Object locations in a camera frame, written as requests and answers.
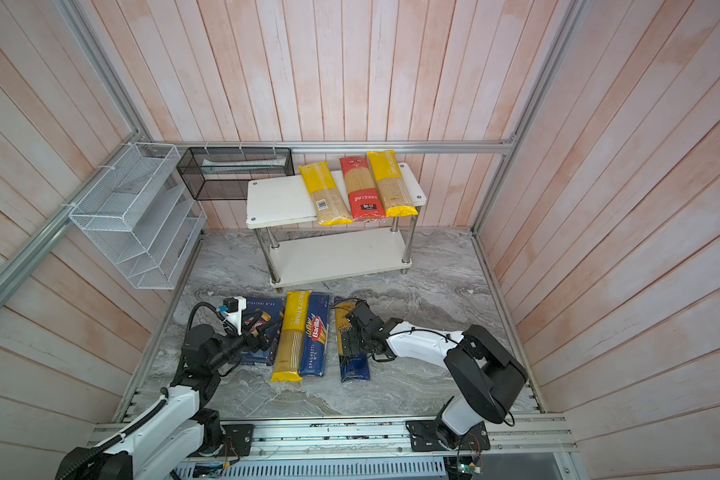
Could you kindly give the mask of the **dark blue spaghetti bag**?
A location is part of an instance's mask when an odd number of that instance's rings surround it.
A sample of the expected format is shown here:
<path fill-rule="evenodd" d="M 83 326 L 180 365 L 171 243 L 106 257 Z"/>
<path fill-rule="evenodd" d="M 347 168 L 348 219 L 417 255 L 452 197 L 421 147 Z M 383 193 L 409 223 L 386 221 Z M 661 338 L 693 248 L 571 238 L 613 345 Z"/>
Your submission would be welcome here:
<path fill-rule="evenodd" d="M 347 317 L 354 306 L 355 301 L 349 299 L 341 299 L 333 306 L 336 315 L 341 382 L 370 379 L 367 353 L 362 349 L 360 333 Z"/>

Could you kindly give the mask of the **blue Barilla spaghetti box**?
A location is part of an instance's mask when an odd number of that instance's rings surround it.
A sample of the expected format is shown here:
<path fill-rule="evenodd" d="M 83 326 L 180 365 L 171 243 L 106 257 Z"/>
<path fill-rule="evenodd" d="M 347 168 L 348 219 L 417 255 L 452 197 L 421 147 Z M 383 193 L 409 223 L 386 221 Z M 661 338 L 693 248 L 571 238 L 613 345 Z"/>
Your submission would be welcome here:
<path fill-rule="evenodd" d="M 302 357 L 298 369 L 301 377 L 322 377 L 324 375 L 330 305 L 331 296 L 329 294 L 310 294 Z"/>

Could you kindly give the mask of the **yellow spaghetti bag with barcode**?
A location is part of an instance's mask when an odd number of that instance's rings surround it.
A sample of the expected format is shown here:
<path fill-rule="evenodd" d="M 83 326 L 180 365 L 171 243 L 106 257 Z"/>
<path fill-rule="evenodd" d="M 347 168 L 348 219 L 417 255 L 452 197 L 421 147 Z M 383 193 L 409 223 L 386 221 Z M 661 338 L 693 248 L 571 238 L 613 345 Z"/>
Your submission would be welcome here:
<path fill-rule="evenodd" d="M 343 225 L 353 221 L 326 161 L 302 165 L 299 172 L 319 225 Z"/>

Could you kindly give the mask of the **red spaghetti bag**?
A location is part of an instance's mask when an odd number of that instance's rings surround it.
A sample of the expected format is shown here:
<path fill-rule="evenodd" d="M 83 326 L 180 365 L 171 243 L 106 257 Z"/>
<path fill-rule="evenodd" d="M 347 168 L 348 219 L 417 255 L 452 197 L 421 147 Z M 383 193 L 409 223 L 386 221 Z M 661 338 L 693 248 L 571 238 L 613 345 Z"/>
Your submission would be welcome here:
<path fill-rule="evenodd" d="M 385 212 L 376 183 L 365 157 L 340 159 L 350 212 L 355 221 L 380 220 Z"/>

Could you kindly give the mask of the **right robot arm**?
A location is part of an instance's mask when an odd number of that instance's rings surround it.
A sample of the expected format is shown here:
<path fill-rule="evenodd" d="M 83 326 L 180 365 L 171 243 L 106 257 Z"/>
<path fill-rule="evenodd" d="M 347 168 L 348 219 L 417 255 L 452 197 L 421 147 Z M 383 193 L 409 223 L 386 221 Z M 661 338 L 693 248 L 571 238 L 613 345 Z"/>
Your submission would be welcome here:
<path fill-rule="evenodd" d="M 440 331 L 399 318 L 384 320 L 364 300 L 337 306 L 350 325 L 347 344 L 378 363 L 410 358 L 448 371 L 458 394 L 431 420 L 405 422 L 415 452 L 487 449 L 487 422 L 515 425 L 511 413 L 528 381 L 521 362 L 488 330 L 471 325 L 464 331 Z"/>

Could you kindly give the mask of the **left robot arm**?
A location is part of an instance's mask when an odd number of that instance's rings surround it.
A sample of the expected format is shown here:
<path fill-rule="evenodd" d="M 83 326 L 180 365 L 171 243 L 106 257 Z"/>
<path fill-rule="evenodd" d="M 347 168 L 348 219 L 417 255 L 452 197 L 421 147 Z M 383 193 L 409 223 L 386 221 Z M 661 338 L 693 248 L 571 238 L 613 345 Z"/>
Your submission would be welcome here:
<path fill-rule="evenodd" d="M 93 447 L 77 447 L 61 461 L 59 479 L 176 478 L 176 467 L 190 456 L 221 458 L 224 470 L 251 449 L 250 424 L 225 427 L 218 411 L 209 408 L 221 379 L 247 352 L 265 351 L 280 331 L 283 317 L 244 318 L 241 297 L 225 300 L 212 310 L 224 330 L 187 322 L 180 359 L 172 382 L 146 411 Z"/>

